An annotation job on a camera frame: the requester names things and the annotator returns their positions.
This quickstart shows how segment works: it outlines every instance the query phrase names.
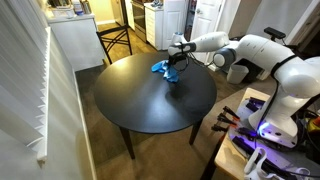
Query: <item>window blinds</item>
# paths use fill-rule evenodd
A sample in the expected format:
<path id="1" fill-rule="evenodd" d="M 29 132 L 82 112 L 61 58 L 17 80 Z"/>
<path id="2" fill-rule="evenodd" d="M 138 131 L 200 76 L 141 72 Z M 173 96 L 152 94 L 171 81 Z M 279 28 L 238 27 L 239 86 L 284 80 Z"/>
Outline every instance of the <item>window blinds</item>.
<path id="1" fill-rule="evenodd" d="M 49 36 L 35 0 L 0 1 L 0 129 L 46 159 Z"/>

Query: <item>round black table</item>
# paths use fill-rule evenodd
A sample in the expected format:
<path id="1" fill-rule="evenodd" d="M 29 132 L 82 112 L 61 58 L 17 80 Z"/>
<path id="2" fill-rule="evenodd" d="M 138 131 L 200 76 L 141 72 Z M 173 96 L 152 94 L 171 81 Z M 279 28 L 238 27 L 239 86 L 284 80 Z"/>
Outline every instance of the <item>round black table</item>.
<path id="1" fill-rule="evenodd" d="M 189 63 L 177 83 L 153 73 L 151 67 L 168 59 L 168 53 L 129 56 L 107 67 L 99 76 L 94 98 L 101 113 L 118 125 L 132 159 L 135 158 L 129 130 L 169 133 L 193 125 L 193 144 L 202 119 L 216 100 L 216 86 L 206 68 Z M 179 62 L 177 67 L 185 65 Z"/>

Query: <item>blue cloth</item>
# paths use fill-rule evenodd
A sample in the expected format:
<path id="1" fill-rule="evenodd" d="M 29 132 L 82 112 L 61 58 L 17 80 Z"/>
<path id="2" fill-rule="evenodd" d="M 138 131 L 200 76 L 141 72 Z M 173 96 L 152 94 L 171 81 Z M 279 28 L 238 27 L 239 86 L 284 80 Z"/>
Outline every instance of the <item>blue cloth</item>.
<path id="1" fill-rule="evenodd" d="M 179 80 L 177 70 L 174 67 L 168 67 L 168 60 L 157 62 L 151 67 L 152 72 L 163 73 L 163 78 L 168 82 L 176 83 Z"/>

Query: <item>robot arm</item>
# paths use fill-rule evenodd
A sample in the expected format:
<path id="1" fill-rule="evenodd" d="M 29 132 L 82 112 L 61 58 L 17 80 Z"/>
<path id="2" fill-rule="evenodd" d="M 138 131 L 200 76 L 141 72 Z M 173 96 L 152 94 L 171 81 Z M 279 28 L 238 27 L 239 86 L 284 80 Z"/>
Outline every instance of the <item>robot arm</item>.
<path id="1" fill-rule="evenodd" d="M 215 51 L 212 61 L 220 67 L 228 58 L 232 62 L 244 58 L 271 72 L 279 84 L 277 92 L 249 117 L 249 123 L 265 139 L 290 148 L 297 144 L 298 130 L 291 116 L 320 93 L 320 57 L 304 61 L 291 49 L 255 35 L 246 35 L 240 41 L 229 41 L 224 32 L 190 42 L 182 35 L 173 39 L 168 48 L 170 65 L 181 60 L 178 57 L 183 53 Z"/>

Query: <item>white wall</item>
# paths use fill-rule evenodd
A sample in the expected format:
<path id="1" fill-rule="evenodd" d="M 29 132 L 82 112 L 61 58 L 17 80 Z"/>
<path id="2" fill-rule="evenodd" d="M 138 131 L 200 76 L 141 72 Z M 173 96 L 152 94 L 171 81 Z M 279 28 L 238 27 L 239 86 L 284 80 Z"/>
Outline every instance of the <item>white wall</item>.
<path id="1" fill-rule="evenodd" d="M 297 24 L 312 0 L 262 0 L 247 34 L 269 38 L 266 27 L 277 29 L 287 36 Z"/>
<path id="2" fill-rule="evenodd" d="M 47 161 L 43 165 L 38 164 L 34 151 L 0 130 L 0 179 L 95 179 L 94 168 L 90 166 L 90 146 L 86 141 L 76 80 L 70 63 L 61 52 L 59 44 L 53 39 Z"/>

